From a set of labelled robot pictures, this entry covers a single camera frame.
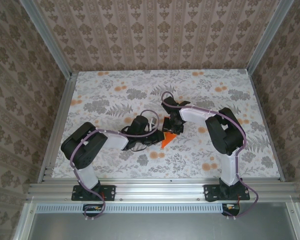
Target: purple cable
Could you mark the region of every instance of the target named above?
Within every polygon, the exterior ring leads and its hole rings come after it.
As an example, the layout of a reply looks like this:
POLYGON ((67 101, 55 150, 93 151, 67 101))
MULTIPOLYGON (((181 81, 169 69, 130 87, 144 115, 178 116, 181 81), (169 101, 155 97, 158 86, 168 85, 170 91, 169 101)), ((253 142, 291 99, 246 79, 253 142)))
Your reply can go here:
POLYGON ((240 181, 240 183, 245 186, 246 188, 248 188, 249 190, 251 190, 254 194, 255 194, 255 200, 253 202, 253 204, 248 208, 248 210, 246 210, 245 212, 237 215, 237 216, 233 216, 231 213, 227 212, 227 211, 223 211, 224 213, 228 214, 230 217, 233 217, 233 218, 239 218, 239 217, 242 217, 244 215, 246 215, 248 212, 250 212, 250 210, 256 205, 256 203, 258 202, 258 199, 259 199, 259 195, 258 193, 252 189, 250 186, 248 186, 247 184, 245 184, 240 176, 239 176, 239 153, 245 148, 245 146, 247 145, 247 138, 246 138, 246 134, 245 132, 243 131, 243 129, 235 122, 233 121, 230 117, 218 112, 218 111, 212 111, 212 110, 209 110, 209 109, 205 109, 205 108, 202 108, 202 107, 198 107, 198 106, 173 106, 173 105, 170 105, 170 104, 167 104, 164 102, 164 95, 165 94, 170 94, 172 98, 174 98, 174 95, 169 92, 169 91, 165 91, 162 95, 161 95, 161 101, 163 102, 164 105, 170 107, 170 108, 175 108, 175 109, 197 109, 197 110, 200 110, 200 111, 203 111, 203 112, 206 112, 206 113, 210 113, 210 114, 216 114, 216 115, 219 115, 221 116, 222 118, 224 119, 227 119, 229 122, 231 122, 239 131, 240 133, 242 134, 243 136, 243 145, 242 147, 240 147, 236 152, 235 152, 235 175, 236 177, 238 178, 238 180, 240 181))
POLYGON ((84 213, 83 215, 85 216, 85 219, 95 219, 95 218, 98 218, 99 216, 101 216, 101 214, 105 211, 106 209, 106 202, 104 200, 104 198, 99 194, 97 193, 96 191, 93 191, 91 189, 89 189, 81 180, 80 176, 78 175, 77 173, 77 168, 76 166, 74 165, 74 158, 75 158, 75 155, 77 153, 77 151, 79 150, 79 148, 84 144, 84 142, 86 140, 88 140, 92 135, 96 134, 96 133, 99 133, 99 132, 102 132, 102 133, 111 133, 111 134, 118 134, 118 135, 121 135, 121 136, 124 136, 124 137, 133 137, 133 138, 143 138, 143 137, 147 137, 151 134, 153 134, 159 127, 159 123, 160 123, 160 118, 159 118, 159 115, 153 111, 153 110, 150 110, 150 109, 146 109, 146 110, 143 110, 141 112, 140 115, 142 115, 144 112, 152 112, 156 115, 156 118, 157 118, 157 124, 155 126, 155 128, 151 131, 151 132, 148 132, 147 134, 143 134, 143 135, 129 135, 129 134, 124 134, 124 133, 121 133, 119 131, 111 131, 111 130, 103 130, 103 129, 95 129, 93 130, 92 132, 90 132, 87 136, 85 136, 82 141, 75 147, 71 157, 70 157, 70 166, 72 167, 73 169, 73 172, 74 172, 74 175, 76 176, 76 178, 78 179, 78 182, 81 184, 81 186, 88 192, 96 195, 98 198, 101 199, 102 201, 102 209, 101 211, 99 212, 99 214, 96 216, 96 217, 89 217, 87 216, 87 209, 91 209, 91 208, 95 208, 94 206, 88 206, 84 209, 84 213))

